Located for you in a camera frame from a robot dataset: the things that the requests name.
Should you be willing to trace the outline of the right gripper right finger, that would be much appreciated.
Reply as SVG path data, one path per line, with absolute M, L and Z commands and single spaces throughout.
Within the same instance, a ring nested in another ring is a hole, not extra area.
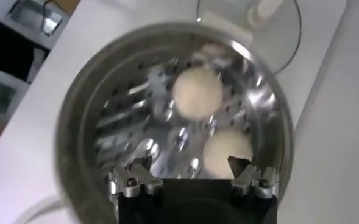
M 279 174 L 275 167 L 267 167 L 263 172 L 248 159 L 228 157 L 234 179 L 231 180 L 233 194 L 245 197 L 250 193 L 260 199 L 279 197 Z

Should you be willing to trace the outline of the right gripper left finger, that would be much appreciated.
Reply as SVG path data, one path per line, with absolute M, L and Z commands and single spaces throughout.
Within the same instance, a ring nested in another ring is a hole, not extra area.
M 127 167 L 114 166 L 108 173 L 109 200 L 115 213 L 119 213 L 119 197 L 135 198 L 142 188 L 148 195 L 155 196 L 163 188 L 163 180 L 150 173 L 152 156 L 134 159 Z

